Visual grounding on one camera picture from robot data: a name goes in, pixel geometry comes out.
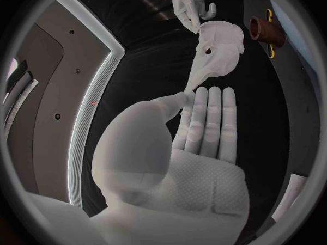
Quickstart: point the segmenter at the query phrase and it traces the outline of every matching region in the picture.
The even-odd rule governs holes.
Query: brown pipe
[[[250,19],[250,37],[277,47],[282,47],[286,39],[284,30],[280,26],[255,16]]]

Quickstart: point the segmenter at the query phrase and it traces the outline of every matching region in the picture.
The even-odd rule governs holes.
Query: copper pipe
[[[277,47],[282,47],[286,39],[282,27],[255,16],[250,19],[250,37]]]

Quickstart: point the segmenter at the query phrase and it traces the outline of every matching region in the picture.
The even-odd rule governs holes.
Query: circular frame
[[[4,97],[6,73],[10,61],[18,51],[24,37],[32,27],[32,24],[41,15],[53,0],[25,0],[17,10],[7,29],[2,33],[0,44],[0,70],[1,70],[1,97]],[[322,117],[326,116],[327,110],[327,52],[324,40],[313,24],[308,12],[297,0],[274,0],[290,17],[299,28],[300,34],[312,53],[317,63],[317,74],[322,91]],[[0,106],[0,119],[4,120],[3,106]],[[327,143],[327,120],[322,119],[320,128],[320,142]],[[41,243],[60,244],[56,233],[51,225],[32,203],[16,174],[12,164],[7,143],[4,137],[3,127],[0,128],[0,188],[6,201],[23,226]],[[327,181],[327,144],[320,144],[316,160],[311,170],[307,183],[302,190],[297,202],[290,208],[285,216],[262,236],[253,241],[252,245],[277,245],[288,240],[304,223],[317,204]]]

